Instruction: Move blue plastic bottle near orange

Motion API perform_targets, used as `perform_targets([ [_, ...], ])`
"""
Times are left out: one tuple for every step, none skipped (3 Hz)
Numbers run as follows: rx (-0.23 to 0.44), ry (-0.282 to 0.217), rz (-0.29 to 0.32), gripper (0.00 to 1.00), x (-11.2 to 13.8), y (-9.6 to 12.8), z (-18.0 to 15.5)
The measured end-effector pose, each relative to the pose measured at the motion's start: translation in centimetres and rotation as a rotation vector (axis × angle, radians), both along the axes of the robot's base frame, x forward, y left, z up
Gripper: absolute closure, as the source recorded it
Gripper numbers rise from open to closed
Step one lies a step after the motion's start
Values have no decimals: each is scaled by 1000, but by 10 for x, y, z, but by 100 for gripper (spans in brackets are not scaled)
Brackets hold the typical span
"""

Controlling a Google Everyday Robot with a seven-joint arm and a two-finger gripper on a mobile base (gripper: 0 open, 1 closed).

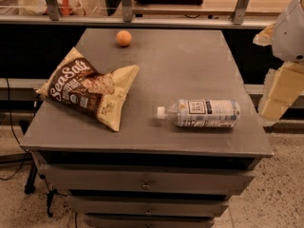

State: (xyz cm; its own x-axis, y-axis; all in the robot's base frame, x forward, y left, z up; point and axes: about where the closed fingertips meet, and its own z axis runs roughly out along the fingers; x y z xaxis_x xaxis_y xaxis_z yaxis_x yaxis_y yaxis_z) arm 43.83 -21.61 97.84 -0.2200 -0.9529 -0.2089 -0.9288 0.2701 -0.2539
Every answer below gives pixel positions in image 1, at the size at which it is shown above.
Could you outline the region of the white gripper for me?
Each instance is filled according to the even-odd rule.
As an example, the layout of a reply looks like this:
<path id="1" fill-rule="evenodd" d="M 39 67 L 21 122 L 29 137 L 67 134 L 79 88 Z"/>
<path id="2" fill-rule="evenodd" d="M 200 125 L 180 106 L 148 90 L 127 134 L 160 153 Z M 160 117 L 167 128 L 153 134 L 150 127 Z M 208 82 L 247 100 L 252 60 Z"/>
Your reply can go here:
<path id="1" fill-rule="evenodd" d="M 304 91 L 304 0 L 292 0 L 275 24 L 257 34 L 253 43 L 272 44 L 275 57 L 285 61 L 278 69 L 269 69 L 258 104 L 259 116 L 265 121 L 278 121 Z"/>

